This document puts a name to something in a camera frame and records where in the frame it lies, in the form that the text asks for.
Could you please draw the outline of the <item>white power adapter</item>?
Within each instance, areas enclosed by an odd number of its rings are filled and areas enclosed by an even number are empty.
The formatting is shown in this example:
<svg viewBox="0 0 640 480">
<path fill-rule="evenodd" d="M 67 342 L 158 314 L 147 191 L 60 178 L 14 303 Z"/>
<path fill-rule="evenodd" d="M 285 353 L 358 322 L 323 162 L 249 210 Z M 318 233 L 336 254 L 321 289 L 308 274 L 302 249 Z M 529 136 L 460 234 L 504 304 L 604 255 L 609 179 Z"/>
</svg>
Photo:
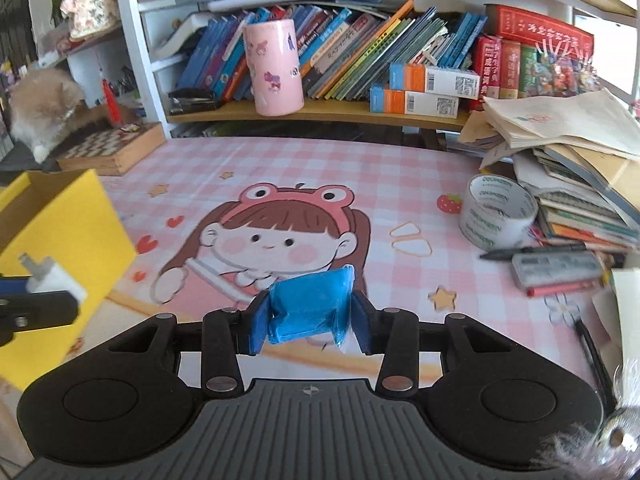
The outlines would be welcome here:
<svg viewBox="0 0 640 480">
<path fill-rule="evenodd" d="M 86 300 L 86 290 L 53 258 L 46 257 L 38 262 L 29 254 L 21 254 L 18 261 L 29 272 L 26 290 L 31 294 L 68 292 L 78 304 Z"/>
</svg>

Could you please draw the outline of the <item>blue paper origami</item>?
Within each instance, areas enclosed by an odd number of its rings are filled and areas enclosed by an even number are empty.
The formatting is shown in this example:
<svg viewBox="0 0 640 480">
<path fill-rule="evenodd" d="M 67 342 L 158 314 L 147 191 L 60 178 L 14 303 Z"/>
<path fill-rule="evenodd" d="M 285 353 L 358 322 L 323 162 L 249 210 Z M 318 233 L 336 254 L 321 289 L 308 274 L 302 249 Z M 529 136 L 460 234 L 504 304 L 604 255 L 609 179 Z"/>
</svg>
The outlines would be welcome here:
<svg viewBox="0 0 640 480">
<path fill-rule="evenodd" d="M 350 329 L 355 268 L 322 271 L 274 283 L 269 291 L 270 344 L 330 334 L 341 347 Z"/>
</svg>

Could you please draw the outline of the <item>yellow cardboard box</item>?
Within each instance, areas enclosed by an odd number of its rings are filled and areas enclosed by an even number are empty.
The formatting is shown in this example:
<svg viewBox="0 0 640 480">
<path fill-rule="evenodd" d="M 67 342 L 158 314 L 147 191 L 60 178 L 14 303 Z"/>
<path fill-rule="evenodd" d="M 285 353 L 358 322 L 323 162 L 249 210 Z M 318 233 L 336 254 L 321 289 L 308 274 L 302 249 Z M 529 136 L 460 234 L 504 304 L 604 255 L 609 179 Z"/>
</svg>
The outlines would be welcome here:
<svg viewBox="0 0 640 480">
<path fill-rule="evenodd" d="M 24 390 L 61 364 L 137 252 L 93 170 L 27 171 L 1 191 L 1 272 L 21 255 L 50 257 L 87 293 L 73 324 L 19 333 L 1 348 L 1 377 Z"/>
</svg>

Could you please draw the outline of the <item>pink checkered tablecloth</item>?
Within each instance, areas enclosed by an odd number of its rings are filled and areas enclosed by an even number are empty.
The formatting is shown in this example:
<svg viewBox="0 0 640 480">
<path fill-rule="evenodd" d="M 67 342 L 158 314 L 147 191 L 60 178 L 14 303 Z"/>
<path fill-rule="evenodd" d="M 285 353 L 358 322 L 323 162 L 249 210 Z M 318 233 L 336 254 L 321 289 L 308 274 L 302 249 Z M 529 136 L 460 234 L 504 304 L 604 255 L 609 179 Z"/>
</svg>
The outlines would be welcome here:
<svg viewBox="0 0 640 480">
<path fill-rule="evenodd" d="M 101 274 L 103 253 L 127 269 L 75 325 L 18 335 L 1 352 L 4 392 L 146 316 L 197 321 L 244 307 L 272 283 L 352 266 L 378 307 L 424 321 L 464 313 L 578 376 L 586 358 L 570 328 L 581 315 L 601 338 L 589 300 L 528 298 L 505 264 L 486 262 L 459 230 L 469 157 L 365 143 L 294 139 L 175 140 L 120 177 L 105 177 L 106 211 L 90 190 L 40 226 L 28 252 L 55 242 Z"/>
</svg>

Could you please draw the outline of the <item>black pen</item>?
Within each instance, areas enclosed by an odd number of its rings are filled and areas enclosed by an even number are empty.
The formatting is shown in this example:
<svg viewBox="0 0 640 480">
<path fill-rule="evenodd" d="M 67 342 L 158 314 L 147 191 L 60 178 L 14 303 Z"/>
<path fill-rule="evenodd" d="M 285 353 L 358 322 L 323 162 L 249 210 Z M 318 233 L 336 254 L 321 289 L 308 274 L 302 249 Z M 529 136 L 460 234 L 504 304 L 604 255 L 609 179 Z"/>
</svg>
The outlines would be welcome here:
<svg viewBox="0 0 640 480">
<path fill-rule="evenodd" d="M 528 246 L 521 248 L 506 248 L 492 250 L 480 255 L 480 260 L 486 261 L 510 261 L 516 255 L 541 255 L 552 252 L 584 252 L 587 249 L 585 243 L 574 243 L 564 245 L 548 246 Z"/>
</svg>

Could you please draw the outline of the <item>grey pencil case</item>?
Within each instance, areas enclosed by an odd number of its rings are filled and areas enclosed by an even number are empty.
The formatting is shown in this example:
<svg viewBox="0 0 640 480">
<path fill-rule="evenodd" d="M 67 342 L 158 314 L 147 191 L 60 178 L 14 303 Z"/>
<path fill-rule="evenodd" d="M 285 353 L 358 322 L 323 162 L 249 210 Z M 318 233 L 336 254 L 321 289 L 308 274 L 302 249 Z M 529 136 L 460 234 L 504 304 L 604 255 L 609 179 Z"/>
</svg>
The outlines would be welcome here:
<svg viewBox="0 0 640 480">
<path fill-rule="evenodd" d="M 512 274 L 521 288 L 592 281 L 603 266 L 593 252 L 538 252 L 517 254 L 511 259 Z"/>
</svg>

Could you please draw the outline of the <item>clear tape roll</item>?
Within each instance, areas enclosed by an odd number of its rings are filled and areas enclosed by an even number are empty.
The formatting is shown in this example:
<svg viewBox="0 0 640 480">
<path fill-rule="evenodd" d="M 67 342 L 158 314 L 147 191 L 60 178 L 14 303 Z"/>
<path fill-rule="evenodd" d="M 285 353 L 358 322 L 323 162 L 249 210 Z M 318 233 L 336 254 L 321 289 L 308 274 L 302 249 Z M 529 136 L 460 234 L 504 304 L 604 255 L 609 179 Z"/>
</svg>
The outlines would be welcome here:
<svg viewBox="0 0 640 480">
<path fill-rule="evenodd" d="M 518 182 L 477 174 L 465 188 L 459 229 L 486 252 L 515 248 L 524 243 L 537 214 L 535 197 Z"/>
</svg>

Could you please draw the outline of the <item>wooden chessboard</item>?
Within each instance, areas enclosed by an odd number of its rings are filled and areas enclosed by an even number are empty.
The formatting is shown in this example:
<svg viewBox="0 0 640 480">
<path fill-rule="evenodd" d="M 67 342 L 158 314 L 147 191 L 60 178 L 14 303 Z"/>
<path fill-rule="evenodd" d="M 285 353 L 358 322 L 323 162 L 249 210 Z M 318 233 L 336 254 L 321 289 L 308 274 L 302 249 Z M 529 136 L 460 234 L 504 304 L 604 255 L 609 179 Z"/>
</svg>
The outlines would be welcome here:
<svg viewBox="0 0 640 480">
<path fill-rule="evenodd" d="M 62 170 L 94 169 L 100 176 L 120 177 L 165 142 L 161 124 L 129 124 L 90 133 L 55 160 Z"/>
</svg>

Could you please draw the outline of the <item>fluffy orange cat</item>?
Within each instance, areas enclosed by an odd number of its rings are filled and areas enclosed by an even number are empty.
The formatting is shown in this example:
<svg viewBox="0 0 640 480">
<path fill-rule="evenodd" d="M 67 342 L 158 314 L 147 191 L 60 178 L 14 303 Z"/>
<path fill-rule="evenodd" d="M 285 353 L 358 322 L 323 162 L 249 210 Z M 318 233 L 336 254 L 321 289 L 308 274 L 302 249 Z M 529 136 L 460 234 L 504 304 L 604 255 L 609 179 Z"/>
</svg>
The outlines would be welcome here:
<svg viewBox="0 0 640 480">
<path fill-rule="evenodd" d="M 41 164 L 70 134 L 84 104 L 84 90 L 65 70 L 32 70 L 11 91 L 11 136 Z"/>
</svg>

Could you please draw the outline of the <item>orange white box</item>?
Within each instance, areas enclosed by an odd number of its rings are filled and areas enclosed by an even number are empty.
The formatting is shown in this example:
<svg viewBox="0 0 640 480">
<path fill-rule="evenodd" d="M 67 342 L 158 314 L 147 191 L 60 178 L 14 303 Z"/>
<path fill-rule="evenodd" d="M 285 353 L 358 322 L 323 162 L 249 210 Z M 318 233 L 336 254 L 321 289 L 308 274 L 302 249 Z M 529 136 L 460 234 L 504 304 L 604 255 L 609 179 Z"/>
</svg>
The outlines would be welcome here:
<svg viewBox="0 0 640 480">
<path fill-rule="evenodd" d="M 476 100 L 480 76 L 472 70 L 394 63 L 390 66 L 390 88 Z"/>
<path fill-rule="evenodd" d="M 374 84 L 369 91 L 371 113 L 456 118 L 459 99 L 452 96 L 392 90 Z"/>
</svg>

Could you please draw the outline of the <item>black stapler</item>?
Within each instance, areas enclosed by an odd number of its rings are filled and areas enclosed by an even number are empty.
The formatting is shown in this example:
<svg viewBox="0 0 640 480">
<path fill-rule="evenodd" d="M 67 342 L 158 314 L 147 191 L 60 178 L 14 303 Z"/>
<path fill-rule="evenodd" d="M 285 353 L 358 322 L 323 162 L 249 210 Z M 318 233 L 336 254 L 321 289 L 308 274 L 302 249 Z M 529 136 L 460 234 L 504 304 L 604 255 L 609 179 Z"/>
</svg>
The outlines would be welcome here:
<svg viewBox="0 0 640 480">
<path fill-rule="evenodd" d="M 168 93 L 169 114 L 172 116 L 207 112 L 221 106 L 212 90 L 200 88 L 182 88 Z"/>
</svg>

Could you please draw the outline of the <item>stack of papers and books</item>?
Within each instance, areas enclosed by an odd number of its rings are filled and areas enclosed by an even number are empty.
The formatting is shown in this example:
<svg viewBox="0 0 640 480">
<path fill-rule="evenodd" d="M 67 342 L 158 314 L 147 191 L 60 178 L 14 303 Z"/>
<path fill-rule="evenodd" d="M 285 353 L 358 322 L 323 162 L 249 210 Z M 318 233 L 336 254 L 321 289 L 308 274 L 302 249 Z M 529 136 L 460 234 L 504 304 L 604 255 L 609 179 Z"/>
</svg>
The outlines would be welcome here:
<svg viewBox="0 0 640 480">
<path fill-rule="evenodd" d="M 483 151 L 484 168 L 510 159 L 546 242 L 638 249 L 639 123 L 608 90 L 487 99 L 460 140 Z"/>
</svg>

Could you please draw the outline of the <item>orange white box upper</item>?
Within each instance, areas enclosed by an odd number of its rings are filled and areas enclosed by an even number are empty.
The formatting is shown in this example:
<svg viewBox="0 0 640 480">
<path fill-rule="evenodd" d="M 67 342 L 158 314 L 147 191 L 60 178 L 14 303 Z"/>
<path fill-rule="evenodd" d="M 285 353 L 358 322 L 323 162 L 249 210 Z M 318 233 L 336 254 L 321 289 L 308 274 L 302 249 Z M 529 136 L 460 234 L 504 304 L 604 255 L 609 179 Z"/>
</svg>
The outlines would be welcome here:
<svg viewBox="0 0 640 480">
<path fill-rule="evenodd" d="M 390 88 L 476 100 L 480 76 L 472 70 L 394 63 L 390 66 Z"/>
</svg>

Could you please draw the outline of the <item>row of books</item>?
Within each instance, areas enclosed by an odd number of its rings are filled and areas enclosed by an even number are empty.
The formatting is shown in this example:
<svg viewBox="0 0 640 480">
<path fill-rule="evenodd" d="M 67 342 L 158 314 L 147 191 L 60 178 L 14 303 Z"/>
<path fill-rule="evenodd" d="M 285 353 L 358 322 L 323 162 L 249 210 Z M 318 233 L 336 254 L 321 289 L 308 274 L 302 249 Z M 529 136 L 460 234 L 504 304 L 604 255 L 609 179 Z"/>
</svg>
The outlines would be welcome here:
<svg viewBox="0 0 640 480">
<path fill-rule="evenodd" d="M 194 47 L 174 90 L 208 89 L 222 104 L 252 100 L 244 29 L 290 18 L 306 99 L 361 101 L 390 76 L 394 63 L 461 70 L 484 32 L 486 15 L 421 10 L 415 1 L 394 15 L 373 6 L 292 3 L 216 14 L 190 35 Z"/>
</svg>

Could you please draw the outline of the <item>red thick dictionary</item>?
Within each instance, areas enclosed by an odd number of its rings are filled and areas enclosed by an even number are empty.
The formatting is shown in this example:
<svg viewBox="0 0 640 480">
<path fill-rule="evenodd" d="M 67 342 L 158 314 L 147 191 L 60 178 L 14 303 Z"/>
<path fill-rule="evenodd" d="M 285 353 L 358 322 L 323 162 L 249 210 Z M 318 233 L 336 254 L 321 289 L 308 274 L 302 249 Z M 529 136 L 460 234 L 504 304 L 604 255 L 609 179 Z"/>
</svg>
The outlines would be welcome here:
<svg viewBox="0 0 640 480">
<path fill-rule="evenodd" d="M 537 12 L 487 3 L 485 32 L 502 39 L 518 41 L 531 47 L 544 44 L 553 51 L 572 58 L 591 58 L 594 38 L 590 32 Z"/>
</svg>

